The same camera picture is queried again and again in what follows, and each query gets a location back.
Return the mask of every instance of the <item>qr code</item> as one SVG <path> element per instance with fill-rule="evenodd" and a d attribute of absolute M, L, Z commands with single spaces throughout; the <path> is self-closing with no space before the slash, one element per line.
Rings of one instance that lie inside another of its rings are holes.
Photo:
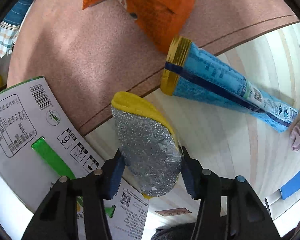
<path fill-rule="evenodd" d="M 129 207 L 130 200 L 131 200 L 131 197 L 130 197 L 128 194 L 125 194 L 125 193 L 123 192 L 123 193 L 122 193 L 122 196 L 121 196 L 120 202 L 121 202 L 123 205 L 125 205 L 126 207 Z"/>
<path fill-rule="evenodd" d="M 255 89 L 255 88 L 253 88 L 253 90 L 254 90 L 254 99 L 256 99 L 260 103 L 262 103 L 262 97 L 261 97 L 259 90 Z"/>

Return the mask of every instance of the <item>plastic wrap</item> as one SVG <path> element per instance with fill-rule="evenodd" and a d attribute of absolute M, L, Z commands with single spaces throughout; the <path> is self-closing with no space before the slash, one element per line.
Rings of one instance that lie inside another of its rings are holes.
<path fill-rule="evenodd" d="M 169 95 L 249 113 L 278 132 L 287 130 L 299 113 L 183 37 L 171 43 L 161 90 Z"/>
<path fill-rule="evenodd" d="M 177 183 L 182 167 L 182 154 L 173 134 L 149 117 L 115 107 L 112 107 L 112 114 L 119 149 L 142 193 L 151 197 L 167 194 Z"/>

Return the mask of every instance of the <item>green stripe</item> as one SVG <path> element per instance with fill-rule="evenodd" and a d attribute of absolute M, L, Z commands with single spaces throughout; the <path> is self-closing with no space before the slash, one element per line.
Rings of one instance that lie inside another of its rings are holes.
<path fill-rule="evenodd" d="M 67 176 L 70 179 L 75 179 L 75 175 L 68 167 L 68 165 L 60 158 L 58 154 L 46 143 L 44 137 L 40 137 L 32 145 L 34 149 L 42 159 L 46 161 L 49 166 L 54 169 L 58 175 Z"/>

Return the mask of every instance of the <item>metal screw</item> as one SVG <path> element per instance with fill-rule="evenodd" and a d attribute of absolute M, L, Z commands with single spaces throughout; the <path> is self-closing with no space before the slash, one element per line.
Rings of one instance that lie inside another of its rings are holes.
<path fill-rule="evenodd" d="M 68 177 L 67 177 L 67 176 L 62 176 L 62 177 L 60 177 L 60 179 L 59 179 L 59 181 L 62 182 L 62 183 L 66 182 L 67 180 L 68 180 Z"/>
<path fill-rule="evenodd" d="M 202 170 L 202 174 L 203 174 L 203 175 L 207 175 L 207 176 L 208 176 L 208 175 L 210 175 L 210 174 L 211 174 L 211 171 L 210 171 L 210 170 L 208 170 L 208 169 L 203 169 L 203 170 Z"/>
<path fill-rule="evenodd" d="M 94 170 L 94 171 L 93 171 L 93 174 L 94 174 L 94 175 L 97 175 L 97 176 L 98 176 L 98 175 L 101 175 L 101 174 L 102 174 L 102 169 L 96 169 L 96 170 Z"/>
<path fill-rule="evenodd" d="M 237 180 L 240 181 L 240 182 L 245 182 L 246 181 L 246 179 L 244 178 L 244 176 L 238 176 Z"/>

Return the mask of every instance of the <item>blue packaging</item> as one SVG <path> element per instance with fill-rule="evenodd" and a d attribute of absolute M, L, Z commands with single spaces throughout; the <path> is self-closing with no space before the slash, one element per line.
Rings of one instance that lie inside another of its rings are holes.
<path fill-rule="evenodd" d="M 287 130 L 299 113 L 287 103 L 259 90 L 239 72 L 192 42 L 183 64 L 178 65 L 170 58 L 165 69 L 179 76 L 174 96 L 249 113 L 278 132 Z"/>

